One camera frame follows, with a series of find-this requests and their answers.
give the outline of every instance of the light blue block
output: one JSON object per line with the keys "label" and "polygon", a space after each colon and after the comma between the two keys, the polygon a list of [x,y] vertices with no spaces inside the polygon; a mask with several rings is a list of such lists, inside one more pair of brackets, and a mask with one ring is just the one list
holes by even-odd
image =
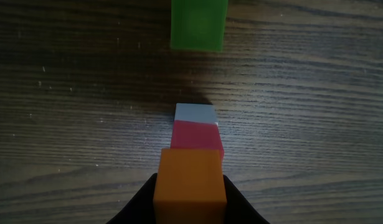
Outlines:
{"label": "light blue block", "polygon": [[176,104],[174,119],[180,121],[218,124],[213,105],[178,103]]}

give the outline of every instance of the dark wood grain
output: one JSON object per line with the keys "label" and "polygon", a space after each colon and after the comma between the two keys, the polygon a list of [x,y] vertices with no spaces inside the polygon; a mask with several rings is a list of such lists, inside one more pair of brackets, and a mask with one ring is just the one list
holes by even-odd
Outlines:
{"label": "dark wood grain", "polygon": [[105,223],[178,102],[271,223],[383,223],[383,0],[233,0],[224,52],[169,49],[170,1],[0,1],[0,223]]}

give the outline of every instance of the green cube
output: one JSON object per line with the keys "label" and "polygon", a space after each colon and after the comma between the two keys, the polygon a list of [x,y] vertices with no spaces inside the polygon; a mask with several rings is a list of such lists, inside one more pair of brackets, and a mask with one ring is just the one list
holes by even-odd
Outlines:
{"label": "green cube", "polygon": [[220,52],[228,0],[172,0],[171,48]]}

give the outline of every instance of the orange block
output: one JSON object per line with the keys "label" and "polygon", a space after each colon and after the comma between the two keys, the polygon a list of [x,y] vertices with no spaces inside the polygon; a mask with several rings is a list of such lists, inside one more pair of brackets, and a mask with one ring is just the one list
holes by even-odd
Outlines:
{"label": "orange block", "polygon": [[227,199],[219,151],[162,149],[153,202],[157,224],[223,224]]}

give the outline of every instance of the pink block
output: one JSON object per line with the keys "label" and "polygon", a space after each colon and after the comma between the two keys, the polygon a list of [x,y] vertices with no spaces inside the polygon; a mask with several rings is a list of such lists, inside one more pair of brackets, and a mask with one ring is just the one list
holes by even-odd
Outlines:
{"label": "pink block", "polygon": [[216,124],[175,120],[171,148],[174,149],[216,149],[223,160],[224,150]]}

